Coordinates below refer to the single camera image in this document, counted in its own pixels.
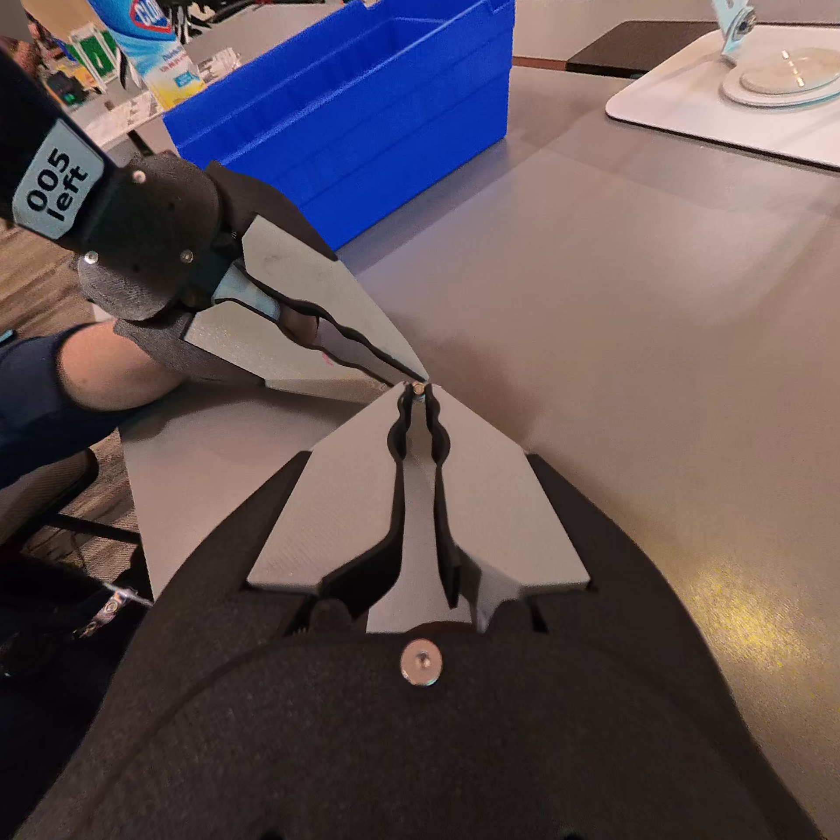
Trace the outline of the blue plastic bin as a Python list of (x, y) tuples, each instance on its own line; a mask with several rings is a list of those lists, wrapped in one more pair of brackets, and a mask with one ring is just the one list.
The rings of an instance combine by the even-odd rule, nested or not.
[(513, 1), (351, 2), (168, 111), (179, 155), (289, 198), (334, 250), (508, 131)]

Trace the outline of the black desk pad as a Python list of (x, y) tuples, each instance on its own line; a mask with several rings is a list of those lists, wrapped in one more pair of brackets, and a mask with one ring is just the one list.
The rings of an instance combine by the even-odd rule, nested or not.
[(712, 22), (631, 20), (615, 26), (565, 62), (566, 71), (637, 79), (711, 31)]

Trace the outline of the black office chair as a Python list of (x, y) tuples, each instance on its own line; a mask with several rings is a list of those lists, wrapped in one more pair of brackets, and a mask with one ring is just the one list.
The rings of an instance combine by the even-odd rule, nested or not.
[(137, 546), (137, 532), (77, 518), (64, 509), (98, 478), (98, 460), (89, 448), (40, 467), (1, 491), (2, 549), (21, 550), (37, 532), (51, 528), (73, 536)]

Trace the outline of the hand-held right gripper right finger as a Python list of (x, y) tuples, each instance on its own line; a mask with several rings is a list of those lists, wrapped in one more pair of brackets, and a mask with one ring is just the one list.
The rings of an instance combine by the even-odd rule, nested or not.
[(504, 603), (585, 590), (591, 576), (526, 451), (438, 385), (425, 406), (447, 603), (464, 599), (485, 632)]

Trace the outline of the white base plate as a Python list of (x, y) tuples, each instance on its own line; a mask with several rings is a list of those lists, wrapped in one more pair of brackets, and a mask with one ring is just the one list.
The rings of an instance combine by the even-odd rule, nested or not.
[(703, 35), (605, 105), (618, 122), (838, 172), (839, 27), (760, 23), (712, 2)]

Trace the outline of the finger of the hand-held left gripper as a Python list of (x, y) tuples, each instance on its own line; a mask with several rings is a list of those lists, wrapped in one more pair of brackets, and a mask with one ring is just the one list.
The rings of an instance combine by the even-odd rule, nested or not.
[(222, 301), (195, 314), (184, 341), (278, 392), (368, 404), (393, 388), (324, 350), (297, 343), (279, 325), (236, 301)]
[(241, 238), (246, 274), (274, 298), (298, 312), (329, 321), (347, 340), (379, 360), (428, 382), (428, 373), (395, 324), (362, 288), (346, 265), (257, 216)]

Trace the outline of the green white card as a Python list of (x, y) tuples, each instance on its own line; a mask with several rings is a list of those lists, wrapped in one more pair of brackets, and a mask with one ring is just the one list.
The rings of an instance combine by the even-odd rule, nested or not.
[(119, 78), (120, 51), (105, 27), (88, 23), (71, 31), (66, 48), (69, 56), (86, 68), (93, 87), (101, 93)]

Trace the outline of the person's left forearm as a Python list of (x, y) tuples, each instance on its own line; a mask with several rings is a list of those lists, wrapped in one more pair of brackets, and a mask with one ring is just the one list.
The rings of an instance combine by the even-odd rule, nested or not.
[(85, 447), (87, 418), (60, 383), (58, 355), (75, 327), (1, 352), (1, 488)]

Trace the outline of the person's left hand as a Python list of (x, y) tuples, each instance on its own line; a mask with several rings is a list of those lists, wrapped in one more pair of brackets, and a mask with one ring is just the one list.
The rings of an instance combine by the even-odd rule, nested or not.
[(186, 342), (185, 313), (158, 325), (109, 318), (74, 332), (56, 362), (60, 381), (79, 406), (116, 412), (148, 405), (187, 381), (226, 385), (265, 382)]

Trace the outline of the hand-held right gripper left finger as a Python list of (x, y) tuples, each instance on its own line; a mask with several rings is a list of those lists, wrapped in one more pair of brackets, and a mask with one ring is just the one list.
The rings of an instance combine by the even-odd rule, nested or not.
[(412, 388), (396, 385), (309, 451), (247, 577), (251, 588), (368, 612), (402, 569)]

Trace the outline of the disinfectant wipes canister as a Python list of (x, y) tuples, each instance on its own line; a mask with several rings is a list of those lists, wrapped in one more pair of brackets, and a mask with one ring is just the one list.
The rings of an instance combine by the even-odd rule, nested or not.
[(173, 109), (206, 89), (185, 42), (203, 21), (193, 1), (90, 1), (120, 52), (159, 105)]

